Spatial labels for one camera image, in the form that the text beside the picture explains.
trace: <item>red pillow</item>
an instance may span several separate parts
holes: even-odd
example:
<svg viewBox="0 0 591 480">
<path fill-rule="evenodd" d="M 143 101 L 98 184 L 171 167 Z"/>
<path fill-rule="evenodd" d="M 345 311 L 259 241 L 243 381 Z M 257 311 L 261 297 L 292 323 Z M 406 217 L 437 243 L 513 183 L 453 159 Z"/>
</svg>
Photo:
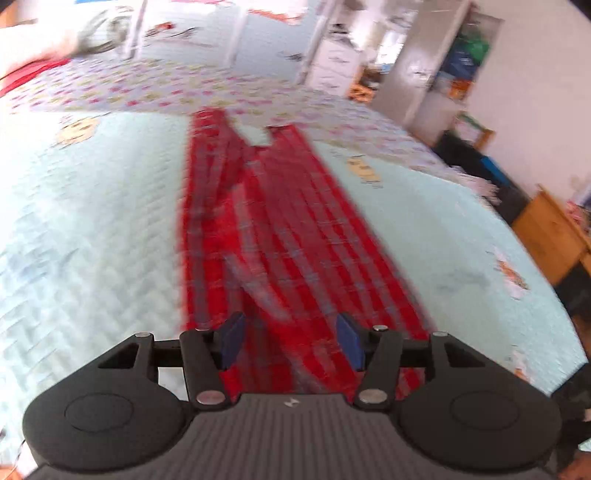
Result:
<svg viewBox="0 0 591 480">
<path fill-rule="evenodd" d="M 0 98 L 6 95 L 8 92 L 14 90 L 16 87 L 20 87 L 29 80 L 33 80 L 33 78 L 35 78 L 41 72 L 53 69 L 55 67 L 61 67 L 69 61 L 70 59 L 34 61 L 28 65 L 25 65 L 24 67 L 19 68 L 18 70 L 15 70 L 12 73 L 9 73 L 0 80 Z"/>
</svg>

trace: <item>metal screw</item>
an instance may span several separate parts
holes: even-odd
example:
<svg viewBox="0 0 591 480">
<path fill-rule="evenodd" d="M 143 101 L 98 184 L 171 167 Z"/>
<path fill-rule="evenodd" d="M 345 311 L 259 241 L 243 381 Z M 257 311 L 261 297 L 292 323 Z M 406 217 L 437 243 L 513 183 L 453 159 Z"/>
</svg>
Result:
<svg viewBox="0 0 591 480">
<path fill-rule="evenodd" d="M 359 392 L 359 399 L 363 403 L 377 405 L 378 403 L 385 402 L 388 399 L 388 394 L 379 388 L 368 388 Z"/>
<path fill-rule="evenodd" d="M 197 395 L 197 401 L 201 405 L 219 405 L 224 400 L 226 396 L 219 390 L 205 390 Z"/>
</svg>

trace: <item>wooden desk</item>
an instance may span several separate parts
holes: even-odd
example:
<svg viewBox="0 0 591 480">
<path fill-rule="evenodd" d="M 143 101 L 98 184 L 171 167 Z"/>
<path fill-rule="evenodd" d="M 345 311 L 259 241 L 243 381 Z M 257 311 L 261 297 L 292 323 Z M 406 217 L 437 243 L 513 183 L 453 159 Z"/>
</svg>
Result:
<svg viewBox="0 0 591 480">
<path fill-rule="evenodd" d="M 553 287 L 580 262 L 591 274 L 591 240 L 543 188 L 512 227 Z"/>
</svg>

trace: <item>hand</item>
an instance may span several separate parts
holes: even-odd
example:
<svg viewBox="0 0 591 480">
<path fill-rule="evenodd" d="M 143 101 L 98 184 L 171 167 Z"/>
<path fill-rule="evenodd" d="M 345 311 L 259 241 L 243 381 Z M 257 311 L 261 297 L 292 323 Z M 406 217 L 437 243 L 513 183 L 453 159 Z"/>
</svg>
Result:
<svg viewBox="0 0 591 480">
<path fill-rule="evenodd" d="M 560 472 L 560 480 L 591 480 L 591 452 L 578 452 L 572 463 Z"/>
</svg>

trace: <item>white cabinet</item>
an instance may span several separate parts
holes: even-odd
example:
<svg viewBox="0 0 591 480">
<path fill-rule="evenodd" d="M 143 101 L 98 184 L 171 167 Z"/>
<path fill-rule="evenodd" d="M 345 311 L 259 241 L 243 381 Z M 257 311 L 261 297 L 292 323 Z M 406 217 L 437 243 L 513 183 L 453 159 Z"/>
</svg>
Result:
<svg viewBox="0 0 591 480">
<path fill-rule="evenodd" d="M 323 40 L 310 66 L 306 85 L 331 95 L 345 96 L 361 62 L 361 52 Z"/>
<path fill-rule="evenodd" d="M 351 78 L 314 66 L 308 74 L 308 86 L 314 90 L 322 90 L 331 95 L 345 96 L 351 85 Z"/>
</svg>

